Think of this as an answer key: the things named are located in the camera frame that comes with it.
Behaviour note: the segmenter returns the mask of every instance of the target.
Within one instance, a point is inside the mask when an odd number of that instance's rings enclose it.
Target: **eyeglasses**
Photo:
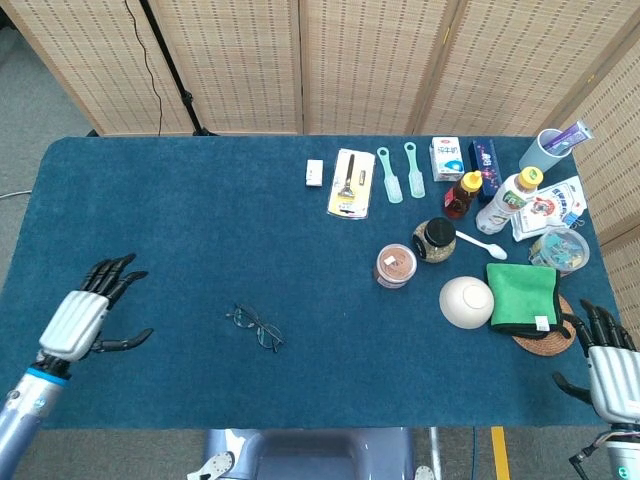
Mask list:
[[[232,318],[233,323],[240,328],[257,327],[258,343],[261,347],[273,350],[273,353],[277,353],[278,348],[284,345],[282,332],[277,327],[262,322],[256,311],[251,307],[236,304],[235,310],[232,313],[227,313],[227,317]]]

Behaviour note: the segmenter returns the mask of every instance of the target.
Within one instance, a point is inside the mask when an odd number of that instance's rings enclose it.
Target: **table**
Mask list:
[[[427,197],[409,194],[405,141],[417,145]],[[466,153],[470,138],[461,138]],[[104,336],[144,327],[137,350],[92,355],[73,366],[71,387],[47,422],[57,428],[270,428],[557,425],[599,422],[565,396],[551,373],[588,385],[577,344],[554,358],[522,350],[488,328],[450,325],[438,293],[459,275],[482,278],[489,255],[459,242],[437,265],[387,290],[372,278],[381,247],[410,244],[414,227],[440,215],[450,183],[434,183],[430,137],[298,136],[66,138],[47,151],[0,297],[0,385],[33,360],[57,305],[95,262],[136,252],[150,275],[125,294]],[[503,176],[530,138],[495,138]],[[385,145],[404,201],[388,203],[375,171],[369,218],[326,213],[341,147]],[[307,158],[325,160],[324,187],[304,185]],[[549,185],[576,172],[572,158]],[[510,228],[491,238],[456,226],[527,263],[533,240]],[[591,220],[580,232],[589,264],[561,281],[579,311],[590,298],[617,314]],[[277,325],[277,354],[225,317],[246,302]]]

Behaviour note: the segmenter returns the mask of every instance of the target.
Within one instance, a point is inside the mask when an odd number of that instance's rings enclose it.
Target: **small white box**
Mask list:
[[[458,137],[433,137],[429,154],[434,182],[455,182],[464,175]]]
[[[322,160],[307,160],[307,187],[322,186]]]

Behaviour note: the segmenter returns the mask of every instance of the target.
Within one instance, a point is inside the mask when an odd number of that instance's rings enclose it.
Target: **woven coaster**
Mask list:
[[[562,297],[560,297],[560,308],[564,313],[573,313],[569,303]],[[551,332],[542,340],[533,340],[530,338],[511,337],[518,345],[527,350],[528,352],[543,357],[552,357],[564,352],[571,346],[573,340],[576,338],[576,330],[569,322],[564,320],[565,328],[569,330],[571,338],[564,338],[560,332]]]

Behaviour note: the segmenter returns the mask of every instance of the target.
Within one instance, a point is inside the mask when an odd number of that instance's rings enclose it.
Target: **white plastic spoon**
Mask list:
[[[486,243],[479,242],[475,238],[470,237],[469,235],[465,235],[464,233],[459,232],[457,230],[456,230],[456,235],[461,239],[466,240],[469,243],[473,243],[474,245],[477,245],[480,248],[484,248],[487,252],[491,254],[493,258],[496,258],[498,260],[507,259],[507,252],[505,252],[500,245],[496,245],[495,243],[486,244]]]

